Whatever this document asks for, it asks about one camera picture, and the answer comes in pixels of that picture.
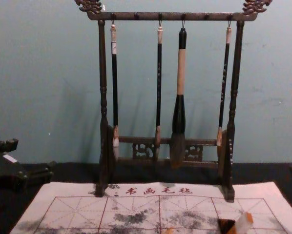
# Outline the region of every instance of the black brush handle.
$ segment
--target black brush handle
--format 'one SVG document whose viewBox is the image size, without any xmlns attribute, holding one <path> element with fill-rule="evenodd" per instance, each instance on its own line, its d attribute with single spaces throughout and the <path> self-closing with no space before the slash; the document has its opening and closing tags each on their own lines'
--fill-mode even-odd
<svg viewBox="0 0 292 234">
<path fill-rule="evenodd" d="M 160 112 L 161 112 L 161 68 L 162 68 L 162 27 L 158 28 L 158 50 L 157 50 L 157 118 L 156 126 L 160 126 Z"/>
<path fill-rule="evenodd" d="M 187 39 L 186 30 L 185 28 L 182 28 L 179 33 L 177 96 L 172 121 L 172 132 L 177 134 L 185 133 L 184 76 L 185 76 L 186 39 Z"/>
<path fill-rule="evenodd" d="M 117 41 L 116 27 L 111 25 L 111 60 L 112 60 L 112 92 L 113 92 L 113 126 L 118 126 L 118 78 L 117 78 Z"/>
<path fill-rule="evenodd" d="M 220 116 L 219 116 L 219 127 L 221 127 L 221 128 L 222 128 L 222 125 L 223 125 L 223 112 L 224 112 L 226 78 L 227 78 L 227 73 L 228 73 L 230 37 L 231 37 L 231 28 L 228 28 L 227 29 L 227 33 L 226 33 L 226 46 L 225 46 L 222 92 L 221 92 L 221 104 L 220 104 Z"/>
</svg>

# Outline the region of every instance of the white label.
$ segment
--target white label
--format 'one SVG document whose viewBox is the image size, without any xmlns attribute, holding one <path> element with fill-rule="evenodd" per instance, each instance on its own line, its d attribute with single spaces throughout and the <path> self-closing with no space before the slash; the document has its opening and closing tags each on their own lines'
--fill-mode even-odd
<svg viewBox="0 0 292 234">
<path fill-rule="evenodd" d="M 116 55 L 117 54 L 117 43 L 116 42 L 112 42 L 111 43 L 111 47 L 112 47 L 112 54 Z"/>
<path fill-rule="evenodd" d="M 5 159 L 7 159 L 8 161 L 11 161 L 12 163 L 17 162 L 17 160 L 15 160 L 13 157 L 9 156 L 9 155 L 3 155 L 3 157 Z"/>
</svg>

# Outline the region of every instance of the metal hook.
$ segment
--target metal hook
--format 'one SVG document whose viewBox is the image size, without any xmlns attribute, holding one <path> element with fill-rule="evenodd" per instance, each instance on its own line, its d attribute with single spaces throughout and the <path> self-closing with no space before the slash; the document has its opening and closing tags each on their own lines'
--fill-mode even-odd
<svg viewBox="0 0 292 234">
<path fill-rule="evenodd" d="M 210 16 L 209 13 L 205 13 L 204 20 L 207 20 L 209 16 Z"/>
<path fill-rule="evenodd" d="M 182 14 L 182 27 L 183 27 L 183 28 L 184 28 L 184 25 L 185 25 L 185 16 L 186 16 L 186 14 L 183 13 L 183 14 Z"/>
<path fill-rule="evenodd" d="M 232 18 L 233 18 L 233 14 L 230 14 L 229 17 L 228 17 L 228 20 L 229 20 L 229 28 L 230 28 L 230 23 L 232 23 Z"/>
<path fill-rule="evenodd" d="M 162 23 L 162 13 L 159 13 L 159 26 L 161 27 L 161 23 Z"/>
<path fill-rule="evenodd" d="M 137 13 L 134 13 L 134 18 L 138 20 L 140 16 Z"/>
<path fill-rule="evenodd" d="M 116 15 L 115 13 L 111 13 L 111 23 L 114 24 Z"/>
</svg>

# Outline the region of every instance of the carved dragon finial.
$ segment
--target carved dragon finial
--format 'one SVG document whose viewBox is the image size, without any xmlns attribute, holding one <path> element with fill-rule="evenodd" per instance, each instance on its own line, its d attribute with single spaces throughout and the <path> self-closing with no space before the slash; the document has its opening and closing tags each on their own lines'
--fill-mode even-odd
<svg viewBox="0 0 292 234">
<path fill-rule="evenodd" d="M 273 0 L 245 0 L 244 3 L 244 14 L 250 15 L 252 13 L 265 12 L 267 9 L 264 5 L 269 6 Z"/>
<path fill-rule="evenodd" d="M 74 0 L 78 6 L 82 5 L 79 9 L 83 12 L 92 12 L 99 14 L 101 12 L 102 3 L 100 0 Z"/>
</svg>

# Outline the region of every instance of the wooden brush stand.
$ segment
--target wooden brush stand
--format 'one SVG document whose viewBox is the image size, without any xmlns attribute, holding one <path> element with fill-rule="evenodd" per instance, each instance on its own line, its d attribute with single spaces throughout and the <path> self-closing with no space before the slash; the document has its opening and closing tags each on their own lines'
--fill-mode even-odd
<svg viewBox="0 0 292 234">
<path fill-rule="evenodd" d="M 223 131 L 222 144 L 217 146 L 217 139 L 186 139 L 186 154 L 182 167 L 208 167 L 217 168 L 221 178 L 224 198 L 227 202 L 234 201 L 234 189 L 232 186 L 232 163 L 235 135 L 235 110 L 238 91 L 240 61 L 242 52 L 243 29 L 246 21 L 256 20 L 258 13 L 266 11 L 272 0 L 246 0 L 242 13 L 179 13 L 179 12 L 101 12 L 99 0 L 75 0 L 80 10 L 87 13 L 90 20 L 98 22 L 99 29 L 99 67 L 100 67 L 100 91 L 101 91 L 101 155 L 100 155 L 100 179 L 96 184 L 96 196 L 103 196 L 113 175 L 116 164 L 170 164 L 169 159 L 157 159 L 155 155 L 155 137 L 119 136 L 120 143 L 131 143 L 133 157 L 115 158 L 112 146 L 113 127 L 107 120 L 107 82 L 106 82 L 106 52 L 105 52 L 105 21 L 106 20 L 186 20 L 186 21 L 236 21 L 237 32 L 233 62 L 233 72 L 230 89 L 229 122 L 227 129 Z M 169 144 L 170 138 L 162 138 L 160 144 Z M 217 161 L 202 161 L 203 146 L 216 146 L 218 152 Z"/>
</svg>

